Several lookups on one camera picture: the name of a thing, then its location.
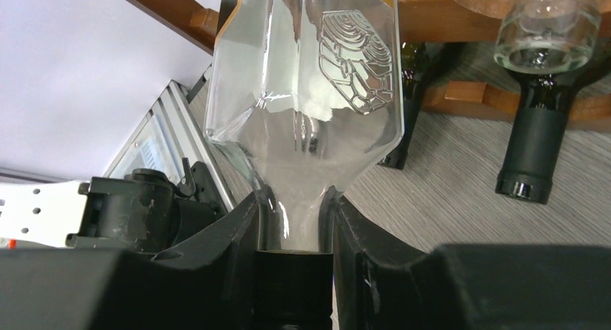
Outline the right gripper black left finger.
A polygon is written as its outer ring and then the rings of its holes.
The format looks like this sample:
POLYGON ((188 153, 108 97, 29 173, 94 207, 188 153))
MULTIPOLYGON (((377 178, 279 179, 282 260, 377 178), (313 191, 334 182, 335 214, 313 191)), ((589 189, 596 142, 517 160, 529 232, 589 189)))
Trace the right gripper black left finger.
POLYGON ((257 204, 147 259, 117 249, 1 252, 3 329, 247 329, 257 204))

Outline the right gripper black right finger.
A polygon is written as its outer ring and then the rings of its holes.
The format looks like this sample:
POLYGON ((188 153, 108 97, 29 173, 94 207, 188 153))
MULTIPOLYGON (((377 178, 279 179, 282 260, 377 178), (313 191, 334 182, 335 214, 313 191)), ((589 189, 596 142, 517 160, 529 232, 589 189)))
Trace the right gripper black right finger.
POLYGON ((420 251, 338 192, 334 284, 341 329, 608 329, 610 249, 443 244, 420 251))

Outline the clear bottle with dark cap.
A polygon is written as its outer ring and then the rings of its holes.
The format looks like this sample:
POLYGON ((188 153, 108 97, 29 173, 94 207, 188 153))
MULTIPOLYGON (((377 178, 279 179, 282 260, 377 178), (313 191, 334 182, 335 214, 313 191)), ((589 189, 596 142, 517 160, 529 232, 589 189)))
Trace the clear bottle with dark cap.
POLYGON ((330 329, 347 188, 404 132, 397 0, 221 0, 204 134, 251 185, 250 329, 330 329))

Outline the dark bottle white label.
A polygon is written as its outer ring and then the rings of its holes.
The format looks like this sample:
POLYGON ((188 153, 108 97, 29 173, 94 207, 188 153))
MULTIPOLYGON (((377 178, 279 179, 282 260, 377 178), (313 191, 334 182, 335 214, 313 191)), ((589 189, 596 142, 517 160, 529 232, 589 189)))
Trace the dark bottle white label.
POLYGON ((495 193, 527 202, 548 203, 576 95, 609 72, 609 55, 592 58, 585 66, 563 73, 508 72, 520 85, 521 92, 495 193))

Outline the small clear glass bottle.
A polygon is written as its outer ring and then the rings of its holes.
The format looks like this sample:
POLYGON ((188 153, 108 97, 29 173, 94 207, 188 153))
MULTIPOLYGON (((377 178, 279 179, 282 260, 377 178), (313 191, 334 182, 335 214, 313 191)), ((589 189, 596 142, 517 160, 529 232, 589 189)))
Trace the small clear glass bottle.
POLYGON ((514 0, 499 28, 493 58, 510 71, 562 73, 592 57, 602 0, 514 0))

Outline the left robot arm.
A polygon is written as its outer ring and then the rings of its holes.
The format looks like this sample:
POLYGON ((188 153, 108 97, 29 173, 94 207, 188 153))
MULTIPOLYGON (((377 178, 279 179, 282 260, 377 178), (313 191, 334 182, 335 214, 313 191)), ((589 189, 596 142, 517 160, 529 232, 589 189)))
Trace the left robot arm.
POLYGON ((194 236, 233 208, 209 168, 182 159, 173 183, 162 171, 121 179, 1 184, 1 248, 117 248, 152 256, 194 236))

